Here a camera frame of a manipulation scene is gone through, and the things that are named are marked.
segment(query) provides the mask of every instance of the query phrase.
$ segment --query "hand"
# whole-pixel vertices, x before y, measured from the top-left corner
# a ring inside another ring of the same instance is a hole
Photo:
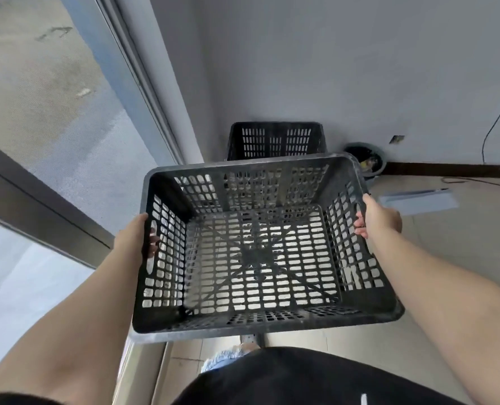
[[[114,250],[128,253],[131,258],[136,260],[138,266],[142,263],[141,248],[143,247],[143,237],[145,235],[145,221],[148,214],[141,213],[132,219],[124,229],[118,232],[115,237]],[[156,243],[160,240],[158,236],[152,235],[149,238],[150,246],[148,258],[154,256],[158,250]]]
[[[402,218],[397,210],[383,207],[372,196],[366,193],[362,196],[362,199],[366,204],[366,217],[362,217],[360,211],[357,212],[356,216],[358,219],[353,224],[356,228],[355,234],[359,234],[367,239],[382,228],[391,228],[402,233]]]

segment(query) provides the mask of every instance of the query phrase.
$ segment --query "wooden baseboard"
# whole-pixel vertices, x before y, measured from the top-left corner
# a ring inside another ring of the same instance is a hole
[[[500,165],[389,162],[384,175],[499,177]]]

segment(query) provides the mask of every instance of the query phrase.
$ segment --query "stacked black basket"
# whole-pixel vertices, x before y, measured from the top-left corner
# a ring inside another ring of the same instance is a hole
[[[161,240],[139,271],[135,332],[168,341],[400,318],[354,233],[366,192],[355,158],[327,154],[315,122],[238,122],[226,162],[150,171],[141,211]]]

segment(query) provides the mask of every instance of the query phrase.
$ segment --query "left hand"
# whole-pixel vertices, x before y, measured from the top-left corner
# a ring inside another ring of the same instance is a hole
[[[141,248],[143,247],[143,237],[145,235],[145,222],[148,214],[141,213],[132,219],[124,229],[118,232],[115,237],[114,250],[129,253],[132,258],[136,259],[136,263],[140,266],[142,263]],[[148,258],[154,256],[158,250],[158,241],[160,238],[155,235],[150,236],[150,246]]]

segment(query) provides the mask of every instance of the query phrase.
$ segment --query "right hand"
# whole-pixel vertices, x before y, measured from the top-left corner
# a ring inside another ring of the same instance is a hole
[[[355,234],[367,239],[371,238],[373,233],[384,228],[390,228],[399,233],[402,232],[402,218],[397,210],[383,207],[366,193],[362,196],[362,199],[366,204],[366,216],[363,217],[360,211],[357,212],[358,219],[353,224],[356,228]]]

